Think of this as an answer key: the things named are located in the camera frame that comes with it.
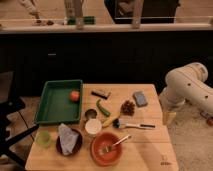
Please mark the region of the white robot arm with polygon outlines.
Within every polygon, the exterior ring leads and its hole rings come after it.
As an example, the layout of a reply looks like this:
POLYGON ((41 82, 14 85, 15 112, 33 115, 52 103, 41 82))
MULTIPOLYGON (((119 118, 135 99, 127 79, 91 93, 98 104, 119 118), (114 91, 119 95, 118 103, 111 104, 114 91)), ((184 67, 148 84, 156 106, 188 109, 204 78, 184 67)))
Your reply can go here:
POLYGON ((163 124, 169 125, 187 100, 201 110, 206 119, 213 119, 213 88, 205 84, 207 68, 199 62, 169 71, 166 87, 159 95, 163 111, 163 124))

